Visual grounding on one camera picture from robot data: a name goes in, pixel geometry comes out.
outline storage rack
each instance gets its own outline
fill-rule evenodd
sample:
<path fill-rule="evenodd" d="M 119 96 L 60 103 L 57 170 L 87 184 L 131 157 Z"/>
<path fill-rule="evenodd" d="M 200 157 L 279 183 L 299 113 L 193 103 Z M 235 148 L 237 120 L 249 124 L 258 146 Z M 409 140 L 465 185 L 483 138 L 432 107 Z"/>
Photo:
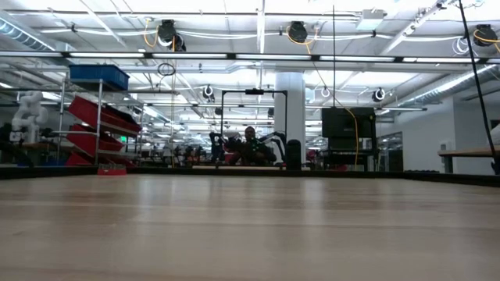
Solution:
<path fill-rule="evenodd" d="M 82 151 L 87 156 L 92 157 L 94 159 L 94 164 L 95 165 L 97 165 L 99 163 L 99 156 L 102 156 L 102 157 L 106 157 L 106 156 L 109 157 L 110 156 L 110 157 L 112 157 L 111 162 L 113 160 L 119 161 L 120 158 L 136 158 L 138 156 L 138 153 L 137 153 L 137 138 L 138 137 L 139 137 L 139 142 L 140 142 L 139 151 L 141 151 L 142 130 L 139 130 L 139 132 L 136 132 L 136 131 L 133 131 L 133 130 L 128 130 L 128 129 L 125 129 L 123 127 L 119 127 L 119 126 L 113 125 L 111 123 L 102 122 L 102 95 L 104 93 L 104 88 L 106 87 L 108 89 L 113 89 L 113 86 L 107 84 L 103 79 L 99 79 L 99 80 L 85 80 L 83 82 L 89 83 L 89 84 L 93 83 L 93 84 L 97 84 L 98 85 L 97 120 L 96 120 L 95 126 L 91 126 L 91 128 L 95 129 L 95 132 L 62 131 L 62 128 L 63 128 L 63 116 L 64 116 L 64 100 L 65 100 L 65 95 L 66 95 L 66 84 L 69 83 L 67 81 L 67 77 L 66 77 L 63 80 L 62 90 L 61 90 L 61 104 L 60 104 L 60 108 L 59 108 L 59 131 L 55 132 L 55 133 L 59 134 L 58 145 L 57 145 L 57 159 L 59 160 L 59 156 L 60 156 L 62 136 L 65 136 L 65 135 L 67 136 L 67 135 L 70 135 L 70 134 L 74 134 L 74 135 L 92 135 L 92 136 L 95 136 L 95 152 L 93 154 L 92 153 L 88 153 L 88 151 L 85 151 L 84 149 L 82 149 L 82 148 L 78 147 L 77 145 L 75 145 L 75 148 L 78 148 L 78 151 Z M 140 104 L 140 106 L 141 106 L 141 124 L 140 124 L 140 128 L 142 128 L 142 116 L 143 116 L 143 107 L 144 106 L 143 106 L 143 104 Z M 111 130 L 113 130 L 114 133 L 122 133 L 122 135 L 125 135 L 127 137 L 127 146 L 126 146 L 126 152 L 125 153 L 118 152 L 118 151 L 108 151 L 108 150 L 104 150 L 104 149 L 99 149 L 99 141 L 102 138 L 102 136 L 101 136 L 101 128 L 102 127 L 105 127 L 107 129 L 111 129 Z M 135 148 L 134 153 L 127 153 L 127 150 L 128 150 L 128 138 L 129 137 L 136 137 L 136 142 L 135 142 L 136 143 L 136 148 Z"/>

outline ceiling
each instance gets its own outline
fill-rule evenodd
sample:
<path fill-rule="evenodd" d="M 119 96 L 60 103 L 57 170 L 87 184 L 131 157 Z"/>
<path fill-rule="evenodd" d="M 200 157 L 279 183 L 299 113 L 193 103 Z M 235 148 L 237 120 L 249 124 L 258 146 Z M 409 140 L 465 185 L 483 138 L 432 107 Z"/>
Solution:
<path fill-rule="evenodd" d="M 382 51 L 415 21 L 422 11 L 431 9 L 437 2 L 449 3 L 415 29 L 414 33 L 396 44 L 386 53 Z M 390 55 L 390 56 L 462 56 L 454 46 L 463 35 L 463 23 L 460 11 L 452 0 L 266 0 L 265 16 L 259 16 L 263 1 L 241 0 L 183 0 L 183 1 L 140 1 L 140 0 L 3 0 L 2 9 L 12 20 L 31 29 L 34 34 L 57 45 L 57 49 L 71 48 L 82 52 L 167 52 L 166 48 L 156 44 L 155 27 L 161 20 L 174 19 L 176 29 L 182 33 L 188 52 L 237 52 L 237 53 L 279 53 L 307 54 L 304 45 L 293 44 L 286 36 L 286 29 L 293 20 L 303 21 L 312 44 L 312 54 L 331 55 L 334 50 L 339 55 Z M 498 4 L 495 0 L 464 0 L 466 17 L 471 28 L 480 23 L 492 25 L 493 30 L 500 30 Z M 370 30 L 357 30 L 356 22 L 363 10 L 376 12 L 382 10 L 386 16 L 376 28 L 377 36 L 372 37 Z M 332 12 L 335 10 L 335 21 Z M 263 22 L 266 36 L 258 36 L 259 23 Z M 30 50 L 28 47 L 0 34 L 0 49 Z M 474 51 L 481 57 L 496 57 L 494 46 L 479 48 Z M 130 75 L 130 88 L 140 90 L 164 91 L 175 89 L 180 94 L 139 94 L 133 95 L 139 101 L 159 104 L 174 102 L 188 104 L 204 103 L 202 92 L 206 85 L 214 90 L 216 103 L 220 102 L 222 90 L 243 90 L 256 87 L 260 83 L 259 69 L 261 62 L 243 61 L 197 61 L 178 60 L 176 83 L 168 76 L 164 79 L 156 72 L 157 65 L 166 60 L 149 59 L 80 59 L 80 63 L 116 64 L 126 69 Z M 20 64 L 28 73 L 16 68 Z M 317 72 L 311 62 L 264 62 L 262 65 L 262 87 L 273 89 L 275 73 L 278 71 L 300 71 L 309 91 L 308 104 L 331 105 L 331 96 L 325 98 L 321 91 L 323 82 L 332 89 L 337 89 L 336 98 L 344 105 L 373 106 L 380 104 L 371 100 L 371 93 L 382 87 L 400 99 L 417 91 L 435 80 L 449 74 L 463 73 L 470 70 L 464 65 L 398 65 L 380 63 L 338 63 L 333 71 L 333 64 L 318 62 Z M 52 80 L 62 81 L 66 67 L 52 61 L 40 59 L 5 59 L 0 60 L 0 82 L 12 87 L 58 87 Z M 107 96 L 108 102 L 117 102 L 122 97 Z M 272 105 L 273 98 L 265 95 L 261 98 L 244 94 L 228 95 L 229 104 Z M 184 122 L 182 132 L 192 132 L 183 136 L 185 141 L 199 140 L 216 128 L 207 125 L 207 120 L 219 118 L 213 108 L 192 108 L 152 106 L 155 116 L 147 116 L 153 124 L 151 130 L 164 131 L 161 116 L 174 121 Z M 225 117 L 232 119 L 267 118 L 267 108 L 238 108 L 225 112 Z M 319 120 L 317 109 L 306 109 L 308 120 Z M 234 122 L 231 129 L 242 131 L 243 122 Z M 316 139 L 320 132 L 318 126 L 306 128 L 308 140 Z M 272 131 L 270 126 L 258 126 L 260 133 Z"/>

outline metal shelving unit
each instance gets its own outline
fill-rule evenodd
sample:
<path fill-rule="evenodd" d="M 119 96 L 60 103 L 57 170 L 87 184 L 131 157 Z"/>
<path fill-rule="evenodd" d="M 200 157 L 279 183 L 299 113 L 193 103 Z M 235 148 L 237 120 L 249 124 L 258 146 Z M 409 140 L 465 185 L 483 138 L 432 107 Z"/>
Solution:
<path fill-rule="evenodd" d="M 85 80 L 85 83 L 98 84 L 98 103 L 97 103 L 98 114 L 97 114 L 97 124 L 94 128 L 96 131 L 95 132 L 62 131 L 63 116 L 64 116 L 64 99 L 65 99 L 65 95 L 66 95 L 66 84 L 67 83 L 69 83 L 69 82 L 67 81 L 67 76 L 66 76 L 66 78 L 64 79 L 64 81 L 62 83 L 62 89 L 61 89 L 61 104 L 60 104 L 60 108 L 59 108 L 59 131 L 56 132 L 56 133 L 59 133 L 58 146 L 57 146 L 57 159 L 58 160 L 59 160 L 59 154 L 60 154 L 60 149 L 61 149 L 61 140 L 63 138 L 63 135 L 68 135 L 68 134 L 95 135 L 95 156 L 89 155 L 82 148 L 79 148 L 78 146 L 75 145 L 75 148 L 77 148 L 79 151 L 82 151 L 86 155 L 94 158 L 95 165 L 98 165 L 99 155 L 102 155 L 102 156 L 106 156 L 106 155 L 120 156 L 120 157 L 124 157 L 124 158 L 136 158 L 138 155 L 140 155 L 141 146 L 139 147 L 139 152 L 137 152 L 137 149 L 136 149 L 135 153 L 127 153 L 127 152 L 123 153 L 123 152 L 119 152 L 119 151 L 107 151 L 107 150 L 99 149 L 99 141 L 101 139 L 101 127 L 102 126 L 105 126 L 108 128 L 113 128 L 114 130 L 117 130 L 117 131 L 122 131 L 128 135 L 134 135 L 136 138 L 136 143 L 137 143 L 138 138 L 139 138 L 139 141 L 142 140 L 142 130 L 140 130 L 139 132 L 134 132 L 132 130 L 127 130 L 127 129 L 124 129 L 122 127 L 101 121 L 103 89 L 104 89 L 104 87 L 107 87 L 108 89 L 112 88 L 110 85 L 106 84 L 105 81 L 102 79 L 100 79 L 100 80 Z M 141 106 L 141 128 L 142 128 L 142 116 L 143 116 L 142 109 L 143 109 L 144 105 L 141 103 L 138 103 L 138 105 Z"/>

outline white pillar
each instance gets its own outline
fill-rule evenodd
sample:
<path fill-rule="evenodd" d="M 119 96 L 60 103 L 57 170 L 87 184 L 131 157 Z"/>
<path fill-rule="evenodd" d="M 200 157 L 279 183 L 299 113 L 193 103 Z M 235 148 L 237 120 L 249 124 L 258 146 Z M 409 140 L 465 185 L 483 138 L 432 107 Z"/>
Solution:
<path fill-rule="evenodd" d="M 287 141 L 300 141 L 302 163 L 305 163 L 305 83 L 302 73 L 276 73 L 274 89 L 275 91 L 288 91 Z M 285 96 L 276 93 L 274 94 L 275 131 L 285 131 L 284 114 Z"/>

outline wooden table surface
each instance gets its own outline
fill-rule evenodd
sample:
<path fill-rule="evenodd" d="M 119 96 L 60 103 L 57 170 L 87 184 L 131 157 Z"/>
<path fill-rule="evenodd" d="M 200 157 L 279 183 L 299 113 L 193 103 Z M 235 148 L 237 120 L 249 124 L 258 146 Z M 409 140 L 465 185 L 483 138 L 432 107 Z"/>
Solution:
<path fill-rule="evenodd" d="M 500 151 L 500 145 L 495 145 L 495 150 Z M 464 157 L 491 157 L 491 149 L 489 147 L 462 149 L 454 151 L 438 151 L 437 154 L 443 156 L 464 156 Z"/>
<path fill-rule="evenodd" d="M 500 189 L 405 180 L 0 181 L 0 280 L 494 280 Z"/>

